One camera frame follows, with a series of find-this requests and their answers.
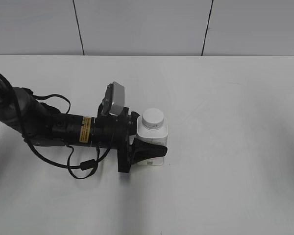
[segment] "table surface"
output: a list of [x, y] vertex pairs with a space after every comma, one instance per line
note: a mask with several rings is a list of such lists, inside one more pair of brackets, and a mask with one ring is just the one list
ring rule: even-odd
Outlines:
[[[127, 107], [169, 123], [163, 166], [120, 174], [112, 150], [86, 180], [0, 123], [0, 235], [294, 234], [294, 57], [0, 56], [0, 72], [93, 117], [116, 81]], [[38, 149], [59, 163], [70, 152]], [[72, 163], [94, 154], [76, 148]]]

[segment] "white wall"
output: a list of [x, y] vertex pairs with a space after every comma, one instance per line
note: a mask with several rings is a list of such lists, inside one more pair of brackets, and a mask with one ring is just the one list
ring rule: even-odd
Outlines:
[[[75, 0], [86, 55], [200, 55], [212, 0]], [[0, 0], [0, 54], [82, 55], [72, 0]], [[215, 0], [204, 55], [294, 55], [294, 0]]]
[[204, 55], [294, 55], [294, 0], [215, 0]]
[[200, 55], [211, 0], [75, 0], [87, 55]]
[[0, 54], [81, 55], [69, 0], [0, 0]]

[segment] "white cap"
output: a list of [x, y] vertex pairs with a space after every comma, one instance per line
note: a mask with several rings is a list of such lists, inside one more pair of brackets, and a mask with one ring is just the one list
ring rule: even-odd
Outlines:
[[151, 108], [143, 113], [142, 123], [150, 130], [157, 130], [162, 127], [164, 119], [165, 116], [159, 109]]

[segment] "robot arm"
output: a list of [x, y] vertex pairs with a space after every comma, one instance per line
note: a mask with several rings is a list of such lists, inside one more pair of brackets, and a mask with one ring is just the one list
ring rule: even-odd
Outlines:
[[[63, 114], [58, 109], [37, 101], [53, 96], [66, 99], [57, 94], [35, 96], [30, 89], [12, 87], [0, 74], [0, 121], [20, 132], [29, 148], [43, 161], [69, 171], [96, 169], [112, 148], [118, 151], [118, 171], [128, 173], [132, 164], [166, 155], [165, 146], [146, 143], [137, 138], [130, 145], [129, 136], [136, 135], [139, 114], [131, 112], [129, 115], [129, 108], [124, 107], [124, 87], [120, 84], [113, 82], [107, 86], [97, 117]], [[71, 145], [107, 150], [97, 160], [70, 166], [69, 161], [63, 165], [48, 160], [34, 147]]]

